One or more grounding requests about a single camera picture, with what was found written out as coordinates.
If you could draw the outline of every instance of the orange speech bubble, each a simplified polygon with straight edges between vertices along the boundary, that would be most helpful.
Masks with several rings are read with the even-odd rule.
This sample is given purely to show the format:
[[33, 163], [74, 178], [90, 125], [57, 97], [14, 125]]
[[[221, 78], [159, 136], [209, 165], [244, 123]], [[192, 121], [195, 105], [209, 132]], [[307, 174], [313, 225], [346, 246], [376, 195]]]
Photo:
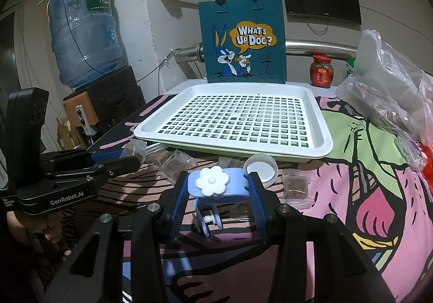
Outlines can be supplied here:
[[234, 46], [240, 48], [239, 54], [245, 53], [248, 48], [262, 49], [272, 47], [277, 43], [277, 37], [272, 33], [272, 28], [260, 23], [239, 22], [236, 28], [230, 31], [230, 37]]

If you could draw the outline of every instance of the tote bag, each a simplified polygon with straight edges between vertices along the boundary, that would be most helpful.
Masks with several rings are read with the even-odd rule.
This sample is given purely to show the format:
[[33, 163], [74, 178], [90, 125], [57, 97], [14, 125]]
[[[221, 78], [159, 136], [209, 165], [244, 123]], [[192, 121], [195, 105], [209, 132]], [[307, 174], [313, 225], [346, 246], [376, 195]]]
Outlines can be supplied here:
[[281, 0], [199, 3], [207, 81], [285, 83]]

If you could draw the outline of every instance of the screw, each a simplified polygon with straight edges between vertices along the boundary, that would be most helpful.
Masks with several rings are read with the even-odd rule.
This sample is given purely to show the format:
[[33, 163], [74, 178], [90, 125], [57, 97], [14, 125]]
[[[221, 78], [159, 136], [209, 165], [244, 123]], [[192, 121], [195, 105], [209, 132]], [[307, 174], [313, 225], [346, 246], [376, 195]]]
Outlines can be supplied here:
[[279, 206], [278, 206], [278, 210], [280, 211], [280, 212], [282, 212], [283, 214], [286, 214], [286, 213], [288, 213], [289, 211], [290, 211], [290, 205], [288, 205], [288, 204], [280, 204]]
[[99, 218], [103, 223], [109, 222], [111, 221], [113, 217], [111, 216], [111, 214], [102, 214], [101, 217]]
[[330, 222], [331, 224], [335, 224], [338, 221], [338, 218], [334, 214], [326, 214], [325, 220]]
[[147, 206], [147, 209], [151, 212], [156, 212], [161, 208], [161, 206], [158, 203], [151, 203]]

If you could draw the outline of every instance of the glass jar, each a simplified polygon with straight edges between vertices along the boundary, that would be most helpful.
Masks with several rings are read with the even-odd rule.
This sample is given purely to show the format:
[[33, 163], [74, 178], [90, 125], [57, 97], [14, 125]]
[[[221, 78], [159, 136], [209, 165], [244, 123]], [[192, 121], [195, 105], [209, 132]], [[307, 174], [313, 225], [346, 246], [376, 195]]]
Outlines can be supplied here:
[[315, 87], [329, 88], [334, 78], [334, 69], [331, 66], [331, 58], [325, 55], [313, 55], [313, 63], [310, 66], [311, 84]]

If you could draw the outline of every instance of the silver pipe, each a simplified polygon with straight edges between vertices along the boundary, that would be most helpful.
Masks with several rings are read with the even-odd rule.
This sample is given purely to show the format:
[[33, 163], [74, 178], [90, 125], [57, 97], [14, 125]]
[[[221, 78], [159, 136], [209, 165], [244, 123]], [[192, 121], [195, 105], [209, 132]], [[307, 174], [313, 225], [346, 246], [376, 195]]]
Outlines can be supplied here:
[[[331, 59], [347, 61], [356, 56], [356, 47], [345, 44], [307, 41], [303, 39], [286, 40], [286, 55], [312, 57], [315, 54], [329, 56]], [[178, 64], [182, 62], [198, 61], [204, 62], [203, 43], [194, 47], [179, 49], [175, 52], [175, 59]]]

